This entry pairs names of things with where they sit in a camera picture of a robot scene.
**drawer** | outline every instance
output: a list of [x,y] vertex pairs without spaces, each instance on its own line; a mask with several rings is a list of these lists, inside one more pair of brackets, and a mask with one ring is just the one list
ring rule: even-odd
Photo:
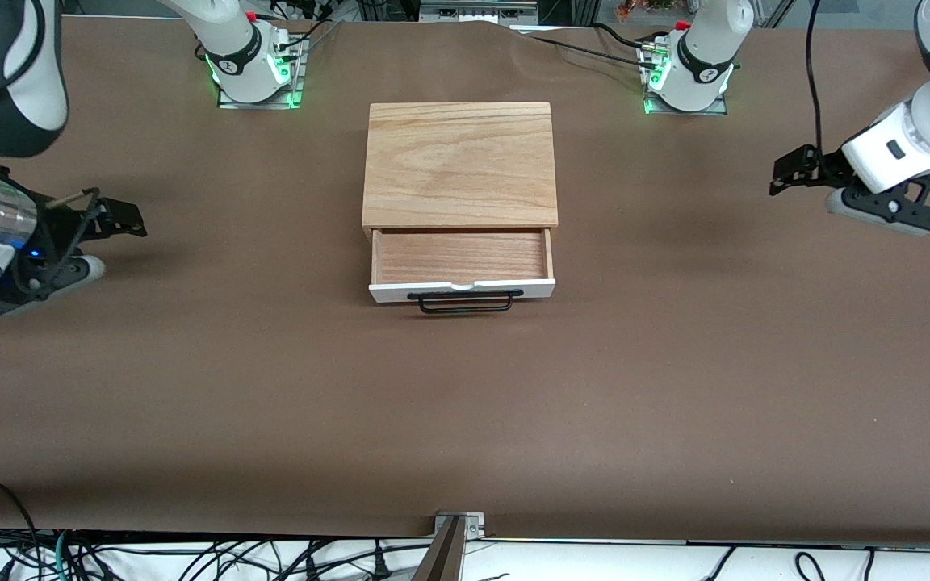
[[368,290],[376,302],[437,293],[545,299],[554,288],[549,228],[372,231]]

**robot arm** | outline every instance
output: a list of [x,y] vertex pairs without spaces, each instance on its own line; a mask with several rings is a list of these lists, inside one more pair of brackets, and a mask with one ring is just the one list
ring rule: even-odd
[[[918,5],[915,33],[930,71],[930,0]],[[916,236],[929,234],[930,80],[839,151],[822,157],[812,146],[803,146],[778,159],[770,194],[791,185],[839,188],[827,198],[831,213]],[[919,192],[914,195],[911,186]]]
[[656,70],[642,72],[645,91],[675,111],[708,109],[726,91],[754,19],[748,0],[705,2],[688,29],[656,37],[652,51],[638,49],[642,61],[656,64]]
[[[160,0],[199,37],[215,81],[236,102],[261,102],[289,84],[288,33],[255,22],[237,0]],[[60,67],[58,0],[0,0],[0,156],[41,153],[63,132],[67,95]],[[87,199],[84,211],[66,202]],[[0,169],[0,314],[45,301],[103,276],[78,244],[145,236],[137,206],[96,188],[52,199]]]

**metal handle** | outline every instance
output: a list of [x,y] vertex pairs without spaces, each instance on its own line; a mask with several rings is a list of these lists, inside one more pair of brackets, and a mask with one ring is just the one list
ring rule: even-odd
[[[523,291],[516,290],[455,290],[450,293],[411,293],[407,295],[409,301],[417,301],[418,309],[425,314],[462,314],[472,312],[505,312],[512,308],[512,301],[521,297]],[[460,299],[505,299],[496,305],[473,305],[471,307],[437,307],[446,303],[461,304]]]

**wooden board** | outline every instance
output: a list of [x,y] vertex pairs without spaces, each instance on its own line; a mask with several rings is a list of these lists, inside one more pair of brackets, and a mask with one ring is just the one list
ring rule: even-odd
[[556,225],[549,103],[372,104],[365,234]]
[[376,232],[372,283],[547,278],[547,231]]

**table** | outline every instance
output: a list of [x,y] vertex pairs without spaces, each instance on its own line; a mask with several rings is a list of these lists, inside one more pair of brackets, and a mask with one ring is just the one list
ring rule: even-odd
[[[0,481],[56,529],[930,541],[930,236],[767,198],[812,137],[802,44],[754,31],[730,115],[691,118],[486,23],[346,25],[276,113],[214,109],[184,23],[66,19],[66,133],[8,165],[150,236],[0,320]],[[829,150],[927,78],[907,33],[817,47]],[[552,104],[551,300],[369,297],[368,107],[425,100]]]

